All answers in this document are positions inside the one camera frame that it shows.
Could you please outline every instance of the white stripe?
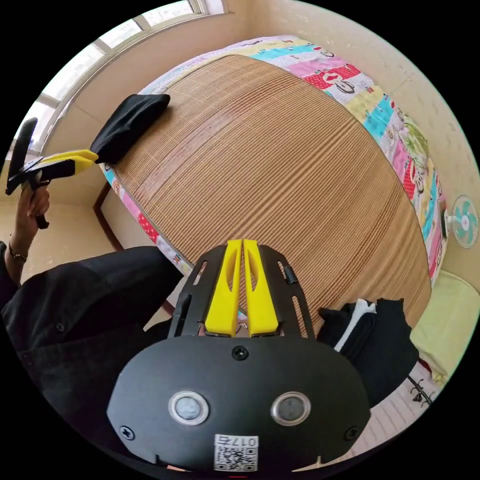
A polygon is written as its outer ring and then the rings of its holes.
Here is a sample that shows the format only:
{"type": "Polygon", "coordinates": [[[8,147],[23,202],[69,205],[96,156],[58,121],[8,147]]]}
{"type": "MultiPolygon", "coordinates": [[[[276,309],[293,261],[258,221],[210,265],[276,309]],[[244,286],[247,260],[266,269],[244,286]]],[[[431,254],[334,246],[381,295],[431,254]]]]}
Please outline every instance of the white stripe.
{"type": "Polygon", "coordinates": [[[359,298],[356,301],[355,310],[353,310],[353,314],[351,316],[348,327],[346,328],[345,332],[343,332],[343,335],[341,336],[338,343],[335,345],[334,349],[337,352],[339,352],[342,349],[342,347],[345,345],[345,342],[348,340],[350,334],[353,332],[354,328],[357,326],[357,323],[362,318],[362,316],[366,313],[376,314],[377,311],[375,308],[375,304],[372,303],[369,306],[369,304],[365,300],[363,300],[362,298],[359,298]]]}

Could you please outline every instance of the wrist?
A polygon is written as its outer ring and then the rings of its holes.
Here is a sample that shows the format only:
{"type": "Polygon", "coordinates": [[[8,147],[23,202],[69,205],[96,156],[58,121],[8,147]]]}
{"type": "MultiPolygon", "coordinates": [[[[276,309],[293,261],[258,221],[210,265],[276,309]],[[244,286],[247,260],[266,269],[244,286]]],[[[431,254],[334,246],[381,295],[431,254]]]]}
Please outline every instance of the wrist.
{"type": "Polygon", "coordinates": [[[30,247],[32,246],[33,238],[25,238],[24,235],[19,235],[17,232],[13,232],[10,237],[11,249],[16,253],[26,257],[29,254],[30,247]]]}

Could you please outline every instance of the bracelet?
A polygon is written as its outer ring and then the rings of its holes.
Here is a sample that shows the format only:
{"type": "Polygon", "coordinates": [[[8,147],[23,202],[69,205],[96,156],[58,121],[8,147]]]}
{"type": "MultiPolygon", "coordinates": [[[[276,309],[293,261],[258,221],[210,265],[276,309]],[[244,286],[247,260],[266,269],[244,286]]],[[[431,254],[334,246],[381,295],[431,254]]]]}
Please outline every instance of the bracelet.
{"type": "Polygon", "coordinates": [[[8,253],[10,256],[15,260],[16,262],[20,262],[22,264],[25,264],[27,262],[27,255],[20,255],[20,253],[17,253],[12,246],[10,245],[10,242],[8,242],[8,253]]]}

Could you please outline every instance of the black cloth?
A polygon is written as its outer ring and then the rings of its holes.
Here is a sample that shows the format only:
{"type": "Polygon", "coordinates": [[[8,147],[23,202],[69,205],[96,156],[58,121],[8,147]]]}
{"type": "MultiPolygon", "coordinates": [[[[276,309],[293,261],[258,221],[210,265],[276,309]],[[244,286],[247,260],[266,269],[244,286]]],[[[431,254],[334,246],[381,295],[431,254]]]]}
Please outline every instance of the black cloth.
{"type": "MultiPolygon", "coordinates": [[[[90,442],[134,457],[110,425],[108,402],[127,362],[168,336],[171,321],[143,327],[181,278],[155,246],[130,248],[35,275],[3,306],[3,322],[33,383],[90,442]]],[[[3,300],[10,282],[2,255],[3,300]]]]}
{"type": "Polygon", "coordinates": [[[117,164],[167,109],[170,95],[130,95],[106,121],[90,150],[98,164],[117,164]]]}
{"type": "MultiPolygon", "coordinates": [[[[318,312],[325,323],[317,340],[334,348],[350,323],[355,305],[347,303],[341,310],[321,308],[318,312]]],[[[376,313],[361,317],[340,350],[360,374],[370,408],[396,390],[419,359],[403,306],[403,299],[377,300],[376,313]]]]}

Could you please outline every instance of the electric fan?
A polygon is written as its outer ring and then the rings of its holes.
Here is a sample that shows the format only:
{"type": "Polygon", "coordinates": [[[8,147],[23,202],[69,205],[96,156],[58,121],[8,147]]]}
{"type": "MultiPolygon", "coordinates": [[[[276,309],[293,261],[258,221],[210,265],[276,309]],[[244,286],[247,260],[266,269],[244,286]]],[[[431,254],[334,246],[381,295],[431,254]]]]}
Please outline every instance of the electric fan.
{"type": "Polygon", "coordinates": [[[472,200],[466,195],[459,196],[451,211],[453,215],[445,213],[444,216],[446,228],[453,232],[462,247],[473,247],[479,236],[479,214],[472,200]]]}

